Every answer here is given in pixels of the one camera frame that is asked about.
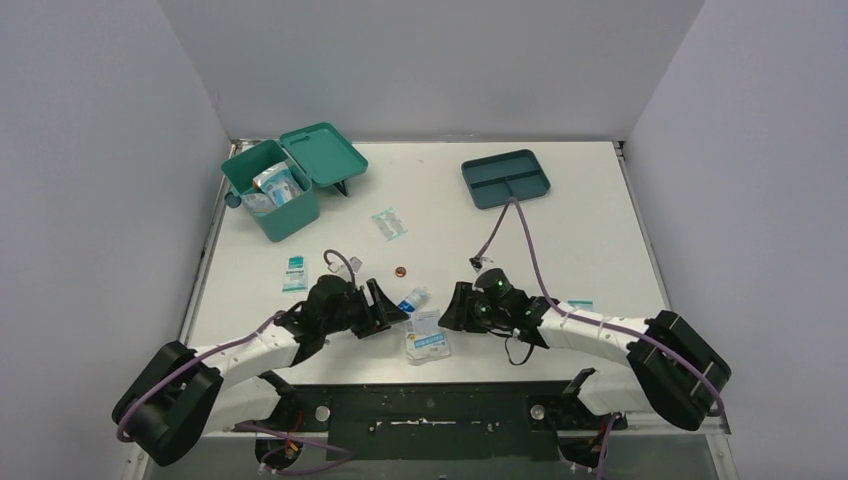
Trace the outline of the blue white bandage roll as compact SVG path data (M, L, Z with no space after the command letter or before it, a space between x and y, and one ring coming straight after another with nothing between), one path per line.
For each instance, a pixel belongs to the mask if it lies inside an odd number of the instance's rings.
M424 306L430 299L430 293L426 287L415 287L398 304L398 308L406 313L413 313Z

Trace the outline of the white gauze pad pack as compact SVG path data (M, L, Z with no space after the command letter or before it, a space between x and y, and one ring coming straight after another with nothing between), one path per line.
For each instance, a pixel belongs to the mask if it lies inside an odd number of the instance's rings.
M411 365L443 360L451 356L451 347L438 322L439 310L416 311L404 325L404 351Z

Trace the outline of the teal medical gauze packet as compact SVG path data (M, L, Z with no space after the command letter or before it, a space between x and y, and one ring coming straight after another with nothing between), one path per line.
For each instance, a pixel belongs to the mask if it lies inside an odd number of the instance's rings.
M308 290L308 267L304 256L289 257L284 269L282 291L284 293Z

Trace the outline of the dark teal divided tray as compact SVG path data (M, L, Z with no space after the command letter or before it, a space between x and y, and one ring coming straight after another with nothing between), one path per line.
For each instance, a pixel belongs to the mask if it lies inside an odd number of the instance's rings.
M465 161L460 167L473 204L480 210L545 196L551 183L535 153L521 149Z

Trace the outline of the blue cotton swab bag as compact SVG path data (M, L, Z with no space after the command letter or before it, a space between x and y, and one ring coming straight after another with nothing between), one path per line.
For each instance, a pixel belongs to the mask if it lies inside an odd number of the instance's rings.
M255 188L266 193L274 190L289 189L292 185L298 187L292 171L285 162L276 163L252 179Z

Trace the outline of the blue packet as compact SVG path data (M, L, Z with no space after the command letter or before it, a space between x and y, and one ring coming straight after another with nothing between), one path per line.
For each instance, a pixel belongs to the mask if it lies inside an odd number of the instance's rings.
M300 185L288 177L269 181L266 187L266 194L276 206L282 206L303 193Z

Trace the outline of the clear bag teal edge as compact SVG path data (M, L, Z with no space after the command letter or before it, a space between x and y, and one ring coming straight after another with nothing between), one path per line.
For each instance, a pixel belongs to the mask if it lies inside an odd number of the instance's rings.
M246 193L241 196L241 199L255 215L266 215L277 208L274 201L264 193Z

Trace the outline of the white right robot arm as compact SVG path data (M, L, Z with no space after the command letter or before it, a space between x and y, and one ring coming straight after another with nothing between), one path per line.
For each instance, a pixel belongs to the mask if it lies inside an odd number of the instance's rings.
M620 365L603 372L588 367L563 401L565 419L585 429L612 413L653 412L686 431L724 407L721 390L729 364L679 314L628 318L563 304L546 294L529 296L500 268L475 282L456 284L439 320L457 332L504 334L543 349L568 349Z

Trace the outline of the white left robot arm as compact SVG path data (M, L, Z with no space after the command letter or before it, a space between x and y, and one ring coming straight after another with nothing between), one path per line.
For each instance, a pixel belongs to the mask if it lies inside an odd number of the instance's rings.
M254 422L285 430L299 402L277 370L310 359L332 334L362 339L409 317L374 279L358 287L323 275L305 299L244 337L199 349L163 345L116 403L116 437L168 466L209 433Z

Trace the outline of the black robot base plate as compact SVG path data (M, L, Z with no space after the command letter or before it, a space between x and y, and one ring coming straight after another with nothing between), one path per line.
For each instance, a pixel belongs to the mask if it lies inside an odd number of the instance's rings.
M624 417L595 415L569 381L301 385L255 421L257 460L297 471L342 460L555 461L596 466Z

